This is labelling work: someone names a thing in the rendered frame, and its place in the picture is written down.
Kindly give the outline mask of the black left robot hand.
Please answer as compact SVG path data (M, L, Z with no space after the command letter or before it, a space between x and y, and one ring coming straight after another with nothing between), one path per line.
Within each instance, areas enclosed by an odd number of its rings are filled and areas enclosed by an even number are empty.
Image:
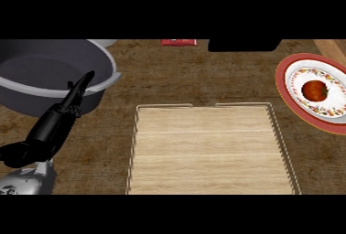
M82 117L82 102L94 77L95 71L91 71L76 83L69 82L69 95L41 116L26 140L0 147L0 161L8 167L21 168L55 157L76 119Z

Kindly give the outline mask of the pale wooden tray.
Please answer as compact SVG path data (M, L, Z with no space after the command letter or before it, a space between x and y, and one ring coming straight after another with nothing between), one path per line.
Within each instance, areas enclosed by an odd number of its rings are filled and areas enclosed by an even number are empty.
M299 195L273 104L140 105L128 193Z

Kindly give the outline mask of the red tomato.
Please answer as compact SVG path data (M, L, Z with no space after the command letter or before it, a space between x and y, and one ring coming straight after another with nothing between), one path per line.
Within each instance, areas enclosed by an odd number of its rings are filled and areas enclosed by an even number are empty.
M329 95L326 83L320 80L311 80L302 87L302 93L310 101L325 101Z

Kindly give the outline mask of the white floral-rimmed plate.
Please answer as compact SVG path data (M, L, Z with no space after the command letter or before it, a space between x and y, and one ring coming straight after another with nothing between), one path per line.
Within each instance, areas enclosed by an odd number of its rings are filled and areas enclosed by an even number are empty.
M323 101L311 101L304 95L310 81L322 81L327 88ZM299 107L320 120L346 123L346 73L333 65L314 59L295 61L285 72L289 94Z

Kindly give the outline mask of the dark grey pot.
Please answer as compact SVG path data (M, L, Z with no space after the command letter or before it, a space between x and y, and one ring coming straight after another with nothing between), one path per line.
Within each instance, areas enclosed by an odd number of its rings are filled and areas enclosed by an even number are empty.
M82 113L97 109L122 77L107 49L91 39L0 39L0 105L41 117L91 71Z

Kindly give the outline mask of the red packet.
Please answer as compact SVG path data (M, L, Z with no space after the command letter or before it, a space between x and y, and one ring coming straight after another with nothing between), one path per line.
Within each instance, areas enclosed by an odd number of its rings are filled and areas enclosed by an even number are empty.
M197 46L197 40L196 39L163 39L162 46L172 46L172 47Z

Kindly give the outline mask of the black appliance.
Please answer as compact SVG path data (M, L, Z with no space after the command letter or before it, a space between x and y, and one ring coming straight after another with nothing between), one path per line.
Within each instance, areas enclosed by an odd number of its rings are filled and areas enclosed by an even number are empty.
M225 40L212 39L209 42L211 52L254 52L254 51L274 51L282 40Z

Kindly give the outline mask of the red round placemat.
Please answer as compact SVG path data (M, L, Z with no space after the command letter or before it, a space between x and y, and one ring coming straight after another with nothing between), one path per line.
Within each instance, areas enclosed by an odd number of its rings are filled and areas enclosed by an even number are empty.
M277 69L276 69L276 86L277 90L282 96L283 101L286 102L288 106L290 107L292 111L298 115L298 117L314 127L317 127L320 130L339 134L339 135L346 135L346 123L330 123L326 120L319 119L314 117L299 106L296 101L292 98L289 88L286 85L286 74L290 65L295 62L304 61L304 60L313 60L313 61L320 61L322 63L330 65L333 68L339 69L341 72L346 75L346 67L336 62L333 59L316 55L311 53L299 53L288 56L279 63Z

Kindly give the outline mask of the pale wooden board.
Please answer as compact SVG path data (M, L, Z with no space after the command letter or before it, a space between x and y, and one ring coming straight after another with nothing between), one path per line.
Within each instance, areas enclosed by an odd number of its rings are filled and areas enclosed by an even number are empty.
M323 55L346 67L346 39L316 39L314 42Z

